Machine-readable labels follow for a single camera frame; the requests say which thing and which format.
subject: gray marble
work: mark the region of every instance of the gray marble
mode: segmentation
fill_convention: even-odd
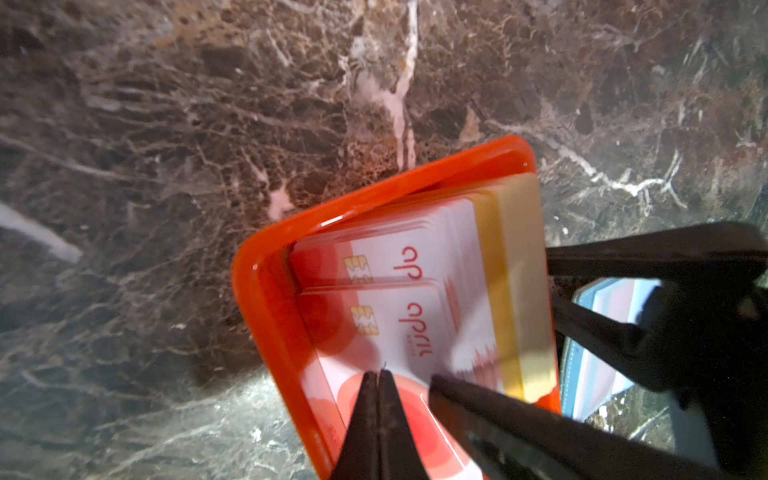
[[[252,233],[505,134],[547,240],[768,217],[759,0],[2,0],[0,478],[312,478]]]

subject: stack of cards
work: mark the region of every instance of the stack of cards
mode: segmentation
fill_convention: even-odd
[[[434,373],[527,402],[557,384],[534,174],[410,195],[300,240],[290,260],[337,403],[347,380],[383,366],[424,392]],[[462,467],[425,465],[433,478],[480,478],[445,457]]]

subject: brown marble countertop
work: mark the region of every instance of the brown marble countertop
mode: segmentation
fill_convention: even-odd
[[[313,478],[233,255],[474,144],[531,143],[551,245],[765,228],[765,25],[760,0],[0,0],[0,477]]]

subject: orange plastic container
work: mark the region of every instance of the orange plastic container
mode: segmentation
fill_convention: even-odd
[[[316,401],[307,395],[308,379],[311,382],[312,376],[322,375],[322,371],[313,369],[316,354],[296,308],[300,288],[287,260],[291,246],[331,223],[417,191],[460,187],[527,172],[536,172],[531,147],[520,137],[503,137],[269,226],[249,237],[237,252],[232,266],[235,299],[320,478],[328,478],[333,470],[344,432],[316,415],[335,408],[333,397]],[[559,387],[536,405],[560,413]]]

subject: gold stripe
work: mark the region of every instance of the gold stripe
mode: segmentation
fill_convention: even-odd
[[[475,222],[480,238],[485,284],[493,315],[493,331],[496,335],[504,393],[516,399],[525,399],[498,203],[488,190],[481,190],[471,195],[471,198],[475,208]]]

